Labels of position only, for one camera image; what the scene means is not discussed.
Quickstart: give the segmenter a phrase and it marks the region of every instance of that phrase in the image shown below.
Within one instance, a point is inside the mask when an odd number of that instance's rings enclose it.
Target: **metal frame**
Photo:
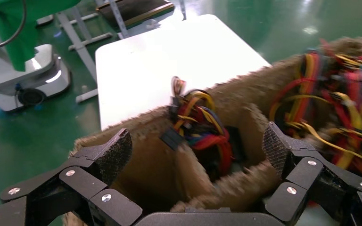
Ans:
[[[80,11],[78,10],[77,6],[74,6],[72,8],[70,8],[71,13],[73,14],[73,16],[75,17],[75,20],[78,24],[78,26],[80,27],[81,33],[84,36],[84,41],[82,41],[83,45],[88,45],[103,39],[108,39],[113,37],[113,34],[110,32],[107,32],[105,34],[96,36],[96,37],[92,37],[90,32],[88,31],[87,26],[85,25],[85,22],[83,21]],[[69,50],[74,50],[75,49],[75,45],[71,45],[68,48]]]
[[[103,1],[102,0],[95,0],[97,5],[102,5]],[[109,0],[109,4],[110,7],[113,11],[113,14],[115,15],[117,24],[120,27],[120,33],[118,33],[117,35],[119,36],[120,39],[125,39],[129,37],[127,28],[124,24],[124,20],[120,14],[120,11],[117,7],[117,4],[115,2],[115,0]],[[180,5],[181,5],[181,12],[184,16],[185,20],[186,17],[186,11],[185,11],[185,2],[184,0],[180,0]],[[91,34],[89,33],[84,20],[90,19],[95,17],[95,14],[90,14],[84,17],[81,17],[80,11],[77,9],[77,7],[73,7],[71,8],[71,12],[73,14],[73,16],[75,17],[75,20],[73,21],[69,21],[68,18],[66,17],[66,15],[63,12],[57,13],[56,16],[58,18],[58,20],[61,23],[61,26],[63,27],[63,29],[65,30],[65,32],[67,33],[67,35],[69,36],[71,42],[73,43],[73,45],[69,46],[69,50],[76,50],[78,55],[80,56],[81,60],[84,62],[85,66],[87,67],[88,71],[91,73],[91,76],[93,77],[93,79],[95,80],[95,82],[97,81],[97,77],[96,77],[96,65],[95,62],[93,61],[92,57],[90,56],[90,54],[88,53],[87,49],[86,49],[86,45],[94,43],[96,41],[102,40],[102,39],[106,39],[109,37],[112,37],[112,33],[105,33],[103,35],[97,36],[97,37],[91,37]],[[77,23],[80,27],[81,33],[84,36],[84,38],[86,40],[81,41],[80,37],[78,37],[77,33],[75,32],[72,24]],[[75,101],[77,103],[82,102],[84,100],[87,100],[91,97],[94,97],[98,95],[98,89],[94,89],[91,90],[87,93],[81,94],[79,96],[76,97]]]

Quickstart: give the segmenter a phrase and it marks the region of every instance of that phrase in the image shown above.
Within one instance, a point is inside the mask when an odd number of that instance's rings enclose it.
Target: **green floor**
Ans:
[[[186,2],[189,18],[202,14],[218,16],[270,63],[318,45],[319,38],[362,36],[362,0]],[[94,8],[92,0],[80,3],[84,15]],[[110,31],[102,18],[92,19],[87,25],[93,35]],[[0,110],[0,191],[57,167],[66,159],[76,138],[99,130],[98,98],[81,105],[75,103],[77,95],[94,89],[96,84],[78,55],[67,50],[70,40],[64,32],[59,34],[57,22],[40,31],[40,44],[55,47],[72,71],[73,83],[68,92],[44,102],[40,110],[29,108],[10,114]],[[115,40],[88,46],[88,50],[94,55],[99,46]],[[51,225],[61,225],[60,219]]]

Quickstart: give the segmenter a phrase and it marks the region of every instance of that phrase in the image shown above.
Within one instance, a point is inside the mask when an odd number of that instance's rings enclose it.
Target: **black hose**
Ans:
[[[25,0],[22,0],[22,4],[23,4],[23,18],[21,19],[19,28],[18,28],[17,31],[12,35],[12,37],[10,37],[9,39],[7,39],[7,40],[4,41],[4,42],[1,42],[1,43],[0,43],[0,47],[6,46],[6,45],[8,45],[9,43],[11,43],[11,42],[19,35],[19,33],[22,31],[22,29],[24,28],[25,21],[26,21],[26,18],[27,18],[27,7],[26,7],[26,4],[25,4]]]

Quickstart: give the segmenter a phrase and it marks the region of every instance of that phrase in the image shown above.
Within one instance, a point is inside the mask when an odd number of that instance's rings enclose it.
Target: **yellow wire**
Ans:
[[[309,73],[312,72],[313,70],[313,59],[312,56],[310,54],[306,54],[306,60],[307,60],[307,69],[306,69],[306,75],[305,78],[308,78]],[[302,84],[302,86],[300,87],[299,93],[300,94],[304,94],[307,87],[310,86],[309,82],[306,82],[306,84]],[[294,117],[296,116],[296,113],[301,105],[302,101],[298,100],[296,101],[293,106],[292,106],[292,110],[291,113],[289,115],[289,120],[288,121],[292,121],[294,119]]]
[[[318,96],[314,96],[314,95],[294,95],[294,96],[290,96],[290,97],[287,97],[285,98],[284,100],[282,100],[282,102],[277,102],[275,103],[271,109],[270,109],[270,113],[269,113],[269,118],[270,118],[270,121],[275,121],[275,114],[278,110],[278,108],[285,102],[289,102],[289,101],[292,101],[292,100],[296,100],[296,99],[301,99],[301,98],[314,98],[314,99],[318,99],[318,100],[322,100],[326,103],[329,103],[328,100],[324,99],[324,98],[321,98],[321,97],[318,97]]]
[[[351,59],[347,58],[347,55],[344,55],[344,54],[335,54],[335,56],[337,56],[337,57],[339,57],[339,58],[341,58],[341,59],[349,62],[351,65],[356,65],[356,66],[360,66],[360,65],[361,65],[360,63],[358,63],[358,62],[356,62],[356,61],[354,61],[354,60],[351,60]]]
[[[292,126],[292,127],[295,127],[296,129],[301,129],[301,127],[295,125],[294,123],[292,122],[286,122],[285,124],[289,125],[289,126]]]
[[[180,119],[186,119],[186,120],[191,120],[191,121],[197,122],[194,118],[191,118],[191,117],[188,117],[188,116],[178,115],[178,118],[180,118]]]
[[[174,129],[179,129],[184,124],[184,120],[179,120],[175,125]]]
[[[302,124],[303,124],[304,126],[306,126],[307,130],[308,130],[313,136],[315,136],[317,139],[319,139],[321,142],[323,142],[323,143],[325,143],[325,144],[327,144],[327,145],[329,145],[329,146],[331,146],[331,147],[333,147],[333,148],[336,148],[336,149],[338,149],[338,150],[341,150],[341,151],[343,151],[343,152],[345,152],[345,153],[349,153],[349,154],[351,154],[351,155],[357,156],[357,157],[359,157],[359,158],[362,159],[362,155],[359,155],[358,153],[355,153],[355,152],[346,150],[346,149],[344,149],[344,148],[342,148],[342,147],[336,146],[336,145],[334,145],[334,144],[332,144],[332,143],[324,140],[323,138],[321,138],[321,137],[317,134],[316,130],[315,130],[313,127],[311,127],[310,125],[308,125],[308,124],[306,124],[306,123],[304,123],[304,122],[302,122]]]
[[[185,109],[185,116],[188,116],[191,113],[193,106],[200,100],[198,97],[192,98],[192,100],[188,103],[187,108]]]
[[[349,102],[350,103],[352,102],[351,99],[349,98],[349,96],[344,93],[340,93],[340,92],[334,92],[333,94],[340,97],[341,100],[346,103],[347,109],[349,111],[350,122],[351,122],[352,126],[356,129],[362,130],[362,117],[360,116],[357,108],[353,104],[349,104]],[[356,149],[359,148],[360,142],[358,140],[355,140],[353,138],[348,138],[348,143],[353,148],[356,148]],[[353,155],[350,152],[345,152],[342,155],[342,157],[338,160],[336,165],[343,169],[346,169],[352,162]]]
[[[362,137],[361,132],[358,132],[358,131],[352,130],[352,129],[345,129],[345,128],[330,128],[326,131],[326,134],[329,134],[330,136],[334,136],[337,133],[349,133],[349,132],[355,133]]]
[[[191,94],[187,95],[185,97],[185,101],[189,102],[194,97],[198,97],[201,99],[204,98],[207,101],[207,108],[214,111],[214,101],[210,95],[200,92],[200,91],[195,91],[195,92],[192,92]]]
[[[203,110],[203,109],[200,108],[200,107],[198,107],[198,108],[199,108],[200,110],[202,110],[203,115],[205,116],[205,118],[206,118],[209,122],[213,123],[213,124],[216,126],[217,130],[219,131],[219,133],[220,133],[221,135],[223,135],[224,133],[222,132],[222,128],[221,128],[221,126],[217,123],[216,119],[214,119],[213,116],[212,116],[209,112]]]

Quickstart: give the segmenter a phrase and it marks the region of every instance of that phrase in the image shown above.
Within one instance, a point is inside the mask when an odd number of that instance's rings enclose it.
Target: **cable bundle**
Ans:
[[[302,132],[313,134],[334,151],[334,164],[362,175],[362,56],[327,53],[310,50],[304,55],[296,80],[275,98],[269,117],[294,138],[304,136]],[[288,96],[291,91],[298,95]],[[334,136],[332,143],[310,125],[321,113],[318,109],[313,113],[317,100],[331,105],[340,124],[327,131]]]
[[[195,153],[217,147],[220,156],[218,170],[221,176],[226,175],[232,156],[231,145],[228,142],[230,136],[214,113],[212,97],[206,91],[199,89],[191,90],[185,96],[181,96],[185,81],[178,77],[173,78],[172,87],[173,105],[177,106],[177,119],[173,121],[174,129],[185,138]]]

